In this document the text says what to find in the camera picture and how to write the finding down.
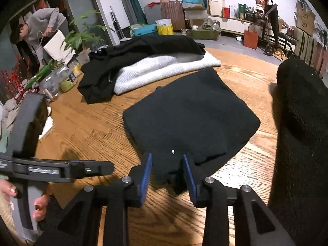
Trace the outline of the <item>operator left hand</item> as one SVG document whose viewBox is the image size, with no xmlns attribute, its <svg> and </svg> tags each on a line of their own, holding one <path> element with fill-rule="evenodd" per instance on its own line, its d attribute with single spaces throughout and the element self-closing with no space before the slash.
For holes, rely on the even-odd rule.
<svg viewBox="0 0 328 246">
<path fill-rule="evenodd" d="M 47 212 L 47 206 L 49 203 L 49 196 L 52 194 L 52 187 L 49 183 L 46 184 L 46 188 L 36 195 L 30 198 L 30 202 L 33 202 L 32 218 L 35 222 L 44 220 Z M 1 195 L 6 203 L 9 204 L 11 198 L 16 198 L 18 195 L 17 188 L 8 180 L 1 179 Z"/>
</svg>

